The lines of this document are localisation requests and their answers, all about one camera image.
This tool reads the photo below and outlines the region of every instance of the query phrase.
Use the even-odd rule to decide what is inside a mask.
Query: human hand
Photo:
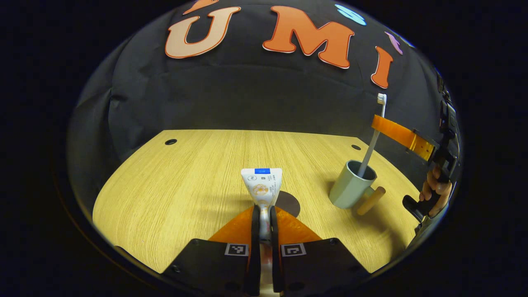
[[[436,165],[432,171],[427,173],[427,180],[423,182],[422,191],[420,192],[420,201],[431,199],[431,190],[434,190],[440,195],[440,199],[438,199],[435,206],[429,211],[429,217],[434,217],[446,206],[449,194],[451,193],[451,182],[439,183],[439,177],[440,167]]]

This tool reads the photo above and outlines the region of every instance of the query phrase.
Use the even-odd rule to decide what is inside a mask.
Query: toothbrush
[[[387,95],[378,93],[378,104],[381,104],[383,106],[381,110],[381,117],[385,117],[385,106],[387,105]],[[372,152],[374,151],[374,146],[376,146],[376,141],[378,140],[378,136],[380,136],[380,132],[378,130],[374,130],[374,135],[372,136],[372,139],[370,140],[369,149],[366,151],[365,157],[363,158],[363,162],[361,163],[360,169],[357,172],[357,176],[360,178],[363,178],[363,174],[365,174],[366,166],[368,165]]]

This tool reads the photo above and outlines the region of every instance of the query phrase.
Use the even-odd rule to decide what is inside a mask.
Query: orange letter
[[[208,16],[213,17],[209,33],[202,41],[195,43],[187,43],[187,32],[189,32],[192,23],[200,18],[199,16],[190,17],[170,26],[165,53],[171,58],[183,59],[214,49],[224,39],[231,15],[238,11],[240,11],[240,7],[227,7],[208,14]]]
[[[216,2],[218,2],[219,0],[198,0],[196,1],[196,3],[194,3],[194,5],[189,8],[186,12],[184,12],[183,14],[187,14],[189,12],[193,12],[195,10],[199,10],[201,9],[202,7],[206,7],[206,6],[209,6],[211,4],[215,4]]]
[[[381,47],[376,47],[376,50],[378,51],[378,67],[376,68],[376,72],[370,76],[370,79],[379,87],[387,89],[387,87],[389,87],[389,82],[387,81],[389,68],[394,60],[392,59],[392,56]]]
[[[336,22],[329,22],[318,29],[304,11],[296,8],[273,6],[271,10],[278,16],[273,37],[262,44],[266,50],[293,53],[296,47],[291,42],[291,36],[295,33],[305,55],[313,54],[326,41],[319,58],[337,67],[350,67],[348,43],[354,31]]]

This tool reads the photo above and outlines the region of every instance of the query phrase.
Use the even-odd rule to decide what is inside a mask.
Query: wooden table
[[[165,145],[170,139],[172,145]],[[357,145],[360,151],[351,147]],[[367,214],[332,205],[328,193],[346,161],[362,160],[355,137],[235,130],[163,131],[110,177],[97,197],[93,222],[114,245],[161,273],[192,238],[208,239],[251,207],[242,168],[282,168],[282,191],[300,203],[298,219],[321,238],[339,238],[374,272],[414,237],[416,219],[402,198],[419,191],[374,152],[372,187],[387,193]]]

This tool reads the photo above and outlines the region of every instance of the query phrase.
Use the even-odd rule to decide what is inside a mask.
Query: cup
[[[357,176],[361,166],[360,161],[350,160],[345,163],[345,167],[330,190],[330,201],[339,208],[350,208],[356,204],[363,194],[370,196],[374,190],[370,187],[378,177],[376,172],[366,167],[363,177]]]

